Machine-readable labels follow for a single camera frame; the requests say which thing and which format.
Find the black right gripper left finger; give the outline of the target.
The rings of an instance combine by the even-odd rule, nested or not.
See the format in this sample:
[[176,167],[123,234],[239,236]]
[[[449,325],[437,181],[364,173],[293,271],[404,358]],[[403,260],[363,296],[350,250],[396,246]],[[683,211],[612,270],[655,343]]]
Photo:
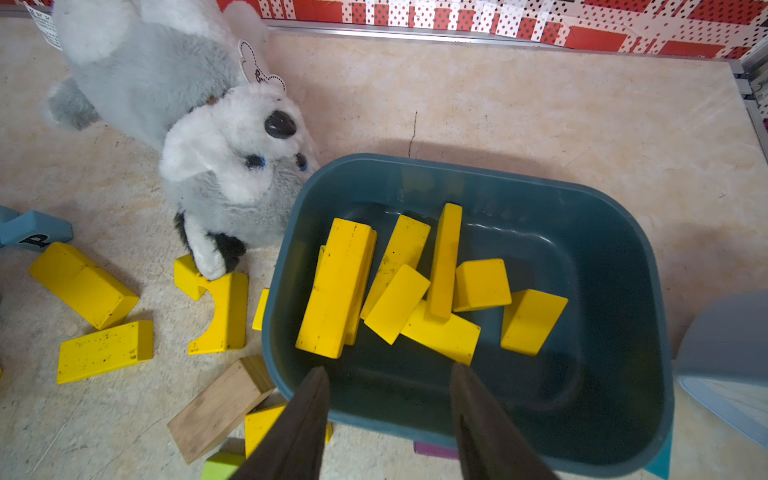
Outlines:
[[330,385],[313,368],[256,450],[233,473],[241,479],[317,479],[325,448]]

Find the yellow triangular block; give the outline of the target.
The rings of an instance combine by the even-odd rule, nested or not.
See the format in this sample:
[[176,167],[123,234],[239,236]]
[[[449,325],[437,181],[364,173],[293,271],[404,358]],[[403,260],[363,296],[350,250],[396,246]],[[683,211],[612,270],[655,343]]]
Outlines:
[[500,346],[536,356],[568,304],[565,297],[527,289],[512,294],[504,308]]

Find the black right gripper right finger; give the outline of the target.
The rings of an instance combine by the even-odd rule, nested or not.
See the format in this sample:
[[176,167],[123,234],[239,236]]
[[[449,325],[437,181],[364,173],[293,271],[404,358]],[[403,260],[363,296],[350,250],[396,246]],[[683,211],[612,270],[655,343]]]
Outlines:
[[556,477],[469,366],[452,365],[450,399],[465,479]]

